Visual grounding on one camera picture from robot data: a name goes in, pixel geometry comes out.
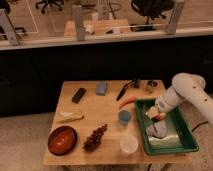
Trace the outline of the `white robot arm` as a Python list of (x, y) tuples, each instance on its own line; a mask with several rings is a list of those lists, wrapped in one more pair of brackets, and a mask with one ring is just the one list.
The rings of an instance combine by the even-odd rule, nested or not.
[(213, 126), (213, 99), (204, 91), (205, 85), (202, 76), (190, 73), (176, 74), (172, 78), (171, 86), (156, 98), (146, 115), (154, 118), (160, 113), (168, 113), (187, 100)]

